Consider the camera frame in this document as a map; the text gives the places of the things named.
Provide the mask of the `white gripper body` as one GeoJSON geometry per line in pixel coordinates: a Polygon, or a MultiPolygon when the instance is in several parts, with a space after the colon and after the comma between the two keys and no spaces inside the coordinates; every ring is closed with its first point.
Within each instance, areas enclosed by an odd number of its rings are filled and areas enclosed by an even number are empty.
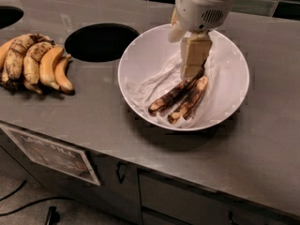
{"type": "Polygon", "coordinates": [[[189,32],[220,27],[233,7],[234,0],[175,0],[182,28],[189,32]]]}

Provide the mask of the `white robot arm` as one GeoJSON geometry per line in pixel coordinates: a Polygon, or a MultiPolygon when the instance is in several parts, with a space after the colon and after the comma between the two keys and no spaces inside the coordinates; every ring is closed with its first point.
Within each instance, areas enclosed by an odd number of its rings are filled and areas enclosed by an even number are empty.
{"type": "Polygon", "coordinates": [[[233,0],[175,0],[168,40],[181,46],[181,77],[194,77],[203,69],[212,48],[211,30],[220,27],[233,0]]]}

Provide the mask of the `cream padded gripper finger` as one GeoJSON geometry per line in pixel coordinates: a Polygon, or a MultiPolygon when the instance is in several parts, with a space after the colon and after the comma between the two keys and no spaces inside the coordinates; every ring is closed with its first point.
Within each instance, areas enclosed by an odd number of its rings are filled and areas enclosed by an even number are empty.
{"type": "Polygon", "coordinates": [[[171,43],[180,41],[184,35],[186,34],[186,30],[184,30],[179,22],[176,9],[172,12],[171,18],[171,29],[169,31],[168,40],[171,43]]]}
{"type": "Polygon", "coordinates": [[[191,33],[189,37],[181,40],[181,77],[183,79],[194,77],[209,56],[212,40],[206,32],[191,33]]]}

